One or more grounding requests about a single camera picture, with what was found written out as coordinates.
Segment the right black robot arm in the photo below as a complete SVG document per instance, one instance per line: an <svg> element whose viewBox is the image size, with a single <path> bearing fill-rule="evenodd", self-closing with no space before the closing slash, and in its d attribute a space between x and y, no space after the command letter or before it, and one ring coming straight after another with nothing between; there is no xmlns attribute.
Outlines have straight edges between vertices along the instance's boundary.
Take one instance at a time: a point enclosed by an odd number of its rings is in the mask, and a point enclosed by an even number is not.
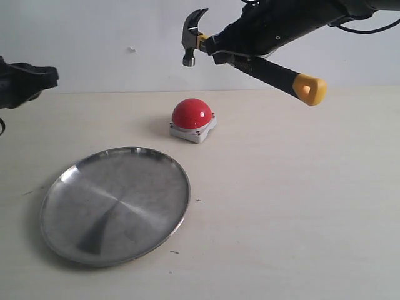
<svg viewBox="0 0 400 300"><path fill-rule="evenodd" d="M213 57L215 64L264 59L324 26L398 10L399 1L254 1L243 7L239 19L202 41L199 48Z"/></svg>

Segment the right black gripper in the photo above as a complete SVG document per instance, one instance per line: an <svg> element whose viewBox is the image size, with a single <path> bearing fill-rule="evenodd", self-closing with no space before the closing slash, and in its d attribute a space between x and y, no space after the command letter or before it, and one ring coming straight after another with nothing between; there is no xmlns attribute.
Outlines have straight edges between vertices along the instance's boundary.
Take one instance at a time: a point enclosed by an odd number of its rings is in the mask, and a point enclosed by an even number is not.
<svg viewBox="0 0 400 300"><path fill-rule="evenodd" d="M330 1L260 1L205 41L216 65L243 64L331 22Z"/></svg>

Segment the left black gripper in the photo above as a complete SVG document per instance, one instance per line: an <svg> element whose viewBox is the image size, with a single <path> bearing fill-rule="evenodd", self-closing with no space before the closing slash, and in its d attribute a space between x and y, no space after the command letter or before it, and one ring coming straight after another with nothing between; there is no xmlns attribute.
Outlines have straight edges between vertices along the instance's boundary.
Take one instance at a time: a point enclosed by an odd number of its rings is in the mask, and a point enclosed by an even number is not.
<svg viewBox="0 0 400 300"><path fill-rule="evenodd" d="M33 66L26 62L9 64L1 56L1 109L14 109L37 99L43 90L57 87L54 66Z"/></svg>

